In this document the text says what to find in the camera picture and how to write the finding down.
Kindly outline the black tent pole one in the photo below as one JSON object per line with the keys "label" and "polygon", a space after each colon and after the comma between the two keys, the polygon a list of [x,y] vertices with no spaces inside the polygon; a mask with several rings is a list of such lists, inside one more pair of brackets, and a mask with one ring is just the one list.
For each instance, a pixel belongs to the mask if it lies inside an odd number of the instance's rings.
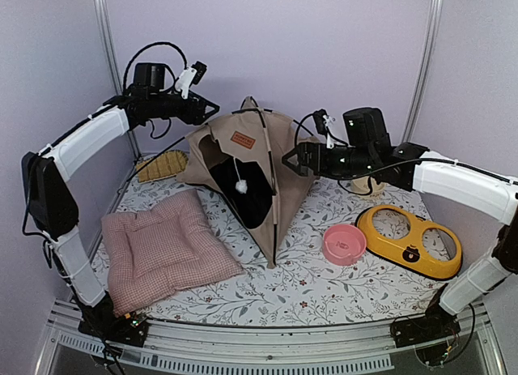
{"label": "black tent pole one", "polygon": [[272,267],[276,267],[276,261],[277,261],[277,248],[278,248],[278,187],[276,182],[276,174],[274,170],[274,160],[273,160],[273,152],[272,147],[270,143],[270,135],[267,128],[267,123],[265,120],[265,116],[263,115],[263,112],[261,110],[258,111],[259,117],[261,119],[262,129],[265,136],[265,145],[267,150],[267,156],[268,156],[268,169],[269,169],[269,184],[271,188],[271,194],[272,194],[272,215],[273,215],[273,234],[274,234],[274,241],[273,241],[273,255],[272,255]]}

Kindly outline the beige fabric pet tent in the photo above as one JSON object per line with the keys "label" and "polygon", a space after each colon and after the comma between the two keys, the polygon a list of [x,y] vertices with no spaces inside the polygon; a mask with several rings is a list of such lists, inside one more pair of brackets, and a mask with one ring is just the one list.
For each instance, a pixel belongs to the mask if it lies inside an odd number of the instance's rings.
{"label": "beige fabric pet tent", "polygon": [[189,160],[178,181],[220,194],[276,266],[278,248],[317,177],[282,163],[294,147],[295,120],[262,108],[253,97],[239,110],[187,135]]}

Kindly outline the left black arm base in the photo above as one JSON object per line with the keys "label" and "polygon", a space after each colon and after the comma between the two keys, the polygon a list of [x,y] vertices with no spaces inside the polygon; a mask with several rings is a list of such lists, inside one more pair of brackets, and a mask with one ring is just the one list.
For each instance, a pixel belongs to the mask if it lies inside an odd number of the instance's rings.
{"label": "left black arm base", "polygon": [[79,332],[98,338],[104,345],[104,351],[118,360],[121,353],[108,343],[122,343],[133,347],[143,347],[149,324],[147,320],[140,326],[132,327],[122,316],[116,316],[110,295],[105,292],[97,305],[85,305],[78,295],[74,302],[81,312]]}

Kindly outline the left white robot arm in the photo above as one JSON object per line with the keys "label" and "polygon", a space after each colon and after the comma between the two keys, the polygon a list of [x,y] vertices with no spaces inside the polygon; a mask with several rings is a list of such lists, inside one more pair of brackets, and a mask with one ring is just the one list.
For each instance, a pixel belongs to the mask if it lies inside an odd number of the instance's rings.
{"label": "left white robot arm", "polygon": [[82,305],[95,307],[108,295],[92,270],[79,230],[80,205],[71,187],[75,179],[106,147],[138,126],[175,118],[199,126],[219,111],[192,89],[205,75],[206,64],[186,66],[170,88],[164,86],[165,69],[161,63],[137,64],[133,82],[120,95],[106,100],[55,142],[22,158],[23,219],[35,225],[22,232],[41,238],[46,262],[56,266]]}

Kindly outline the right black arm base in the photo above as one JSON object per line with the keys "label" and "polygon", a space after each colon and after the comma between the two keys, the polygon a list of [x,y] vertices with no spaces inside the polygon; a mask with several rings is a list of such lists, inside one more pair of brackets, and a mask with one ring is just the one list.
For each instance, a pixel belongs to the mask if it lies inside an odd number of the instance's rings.
{"label": "right black arm base", "polygon": [[442,365],[451,360],[460,342],[461,327],[456,315],[449,314],[439,306],[440,297],[445,288],[446,286],[443,286],[436,292],[422,316],[396,319],[390,326],[390,334],[396,347],[408,347],[436,339],[452,338],[450,343],[443,341],[438,347],[421,348],[418,351],[418,358],[429,366]]}

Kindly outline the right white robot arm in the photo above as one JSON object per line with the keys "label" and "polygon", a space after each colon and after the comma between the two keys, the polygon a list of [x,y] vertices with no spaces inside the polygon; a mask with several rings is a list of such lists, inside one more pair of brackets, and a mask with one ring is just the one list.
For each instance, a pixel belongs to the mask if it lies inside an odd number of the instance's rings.
{"label": "right white robot arm", "polygon": [[378,108],[343,113],[347,140],[294,141],[282,162],[300,176],[313,173],[335,181],[372,177],[402,190],[434,194],[499,221],[496,245],[469,269],[445,284],[419,321],[418,332],[436,339],[472,301],[517,272],[517,180],[449,159],[415,143],[393,146]]}

